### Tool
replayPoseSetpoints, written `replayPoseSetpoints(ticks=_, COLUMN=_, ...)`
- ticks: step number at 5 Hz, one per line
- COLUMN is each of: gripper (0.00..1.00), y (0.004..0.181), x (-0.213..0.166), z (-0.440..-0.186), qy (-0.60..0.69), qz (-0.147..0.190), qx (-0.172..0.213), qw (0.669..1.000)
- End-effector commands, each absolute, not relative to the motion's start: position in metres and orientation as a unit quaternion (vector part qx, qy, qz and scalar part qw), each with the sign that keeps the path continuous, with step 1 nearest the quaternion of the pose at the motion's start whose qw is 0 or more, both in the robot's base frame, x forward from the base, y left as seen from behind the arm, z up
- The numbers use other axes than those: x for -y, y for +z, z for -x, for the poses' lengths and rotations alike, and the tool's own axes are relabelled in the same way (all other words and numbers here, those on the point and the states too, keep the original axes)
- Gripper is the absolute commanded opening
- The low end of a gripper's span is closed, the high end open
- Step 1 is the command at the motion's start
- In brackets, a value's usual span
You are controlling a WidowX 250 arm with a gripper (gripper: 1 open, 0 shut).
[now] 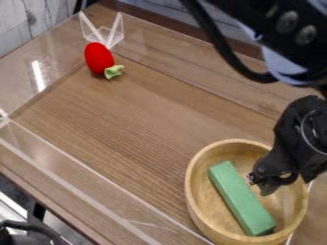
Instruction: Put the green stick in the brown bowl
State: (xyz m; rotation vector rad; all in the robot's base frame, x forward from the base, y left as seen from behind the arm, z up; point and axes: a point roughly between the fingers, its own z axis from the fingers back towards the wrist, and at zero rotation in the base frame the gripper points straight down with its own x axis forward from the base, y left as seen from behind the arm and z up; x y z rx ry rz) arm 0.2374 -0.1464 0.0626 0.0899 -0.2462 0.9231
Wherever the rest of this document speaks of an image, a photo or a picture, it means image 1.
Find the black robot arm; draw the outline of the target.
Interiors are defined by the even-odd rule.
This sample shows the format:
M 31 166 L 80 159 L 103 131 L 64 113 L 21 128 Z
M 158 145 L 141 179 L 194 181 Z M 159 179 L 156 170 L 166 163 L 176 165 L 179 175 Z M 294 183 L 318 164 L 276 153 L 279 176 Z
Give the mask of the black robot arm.
M 188 4 L 228 65 L 250 80 L 282 81 L 327 93 L 327 0 L 206 0 L 230 15 L 260 44 L 267 70 L 256 72 L 234 54 L 207 11 Z M 327 98 L 292 101 L 275 125 L 274 148 L 256 162 L 250 182 L 268 195 L 298 179 L 327 172 Z

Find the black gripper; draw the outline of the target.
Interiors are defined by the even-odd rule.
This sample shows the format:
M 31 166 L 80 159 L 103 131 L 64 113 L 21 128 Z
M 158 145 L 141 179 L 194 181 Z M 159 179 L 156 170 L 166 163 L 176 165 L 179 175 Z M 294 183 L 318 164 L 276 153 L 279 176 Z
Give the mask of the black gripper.
M 275 141 L 256 161 L 248 180 L 271 195 L 298 177 L 304 183 L 327 171 L 327 100 L 306 96 L 284 109 L 274 128 Z

